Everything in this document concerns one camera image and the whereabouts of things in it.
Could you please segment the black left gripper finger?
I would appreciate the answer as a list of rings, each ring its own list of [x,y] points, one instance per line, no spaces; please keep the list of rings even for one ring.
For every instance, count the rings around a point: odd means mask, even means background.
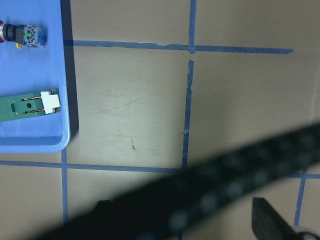
[[[288,240],[296,234],[271,204],[262,197],[252,199],[251,228],[257,240]]]

